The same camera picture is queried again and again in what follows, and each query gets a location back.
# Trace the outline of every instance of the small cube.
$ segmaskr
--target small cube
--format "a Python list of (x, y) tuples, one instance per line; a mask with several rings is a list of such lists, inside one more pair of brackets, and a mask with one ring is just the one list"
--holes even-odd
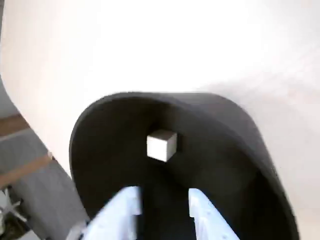
[(177, 134), (167, 130), (157, 130), (146, 137), (148, 157), (163, 162), (168, 161), (177, 151)]

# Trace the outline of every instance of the black container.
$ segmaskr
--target black container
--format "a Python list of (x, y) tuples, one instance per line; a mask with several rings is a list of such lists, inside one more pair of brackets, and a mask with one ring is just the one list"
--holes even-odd
[[(147, 135), (157, 129), (178, 133), (177, 153), (167, 163), (147, 157)], [(299, 239), (255, 123), (218, 95), (106, 96), (79, 117), (70, 166), (91, 218), (123, 187), (141, 187), (138, 239), (195, 240), (189, 188), (203, 191), (241, 240)]]

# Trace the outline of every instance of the wooden plank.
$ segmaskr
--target wooden plank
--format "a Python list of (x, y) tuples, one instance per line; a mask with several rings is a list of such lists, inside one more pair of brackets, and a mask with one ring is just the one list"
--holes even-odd
[(28, 128), (30, 128), (30, 126), (20, 114), (0, 119), (0, 137), (11, 135)]
[(17, 167), (8, 173), (0, 175), (0, 189), (15, 183), (20, 178), (31, 174), (42, 167), (45, 167), (52, 161), (53, 160), (49, 155), (45, 155), (42, 157), (38, 157), (32, 162), (29, 162), (21, 167)]

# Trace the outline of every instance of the white curved panel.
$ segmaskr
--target white curved panel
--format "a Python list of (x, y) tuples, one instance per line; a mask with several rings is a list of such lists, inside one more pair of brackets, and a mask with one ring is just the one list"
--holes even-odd
[(204, 91), (253, 117), (302, 239), (320, 236), (318, 0), (8, 0), (1, 76), (70, 174), (81, 112), (118, 92)]

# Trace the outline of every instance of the gray surface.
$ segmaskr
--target gray surface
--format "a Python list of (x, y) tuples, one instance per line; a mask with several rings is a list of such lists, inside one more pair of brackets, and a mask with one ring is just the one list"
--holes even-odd
[[(0, 19), (2, 19), (4, 10), (4, 0), (0, 0)], [(15, 115), (18, 113), (17, 108), (11, 102), (5, 87), (3, 85), (1, 76), (0, 76), (0, 119), (6, 118), (11, 115)]]
[[(0, 172), (47, 153), (32, 131), (0, 142)], [(64, 240), (69, 229), (87, 219), (73, 181), (57, 162), (27, 175), (13, 185), (13, 190), (24, 200), (23, 208), (30, 215), (30, 224), (42, 237)]]

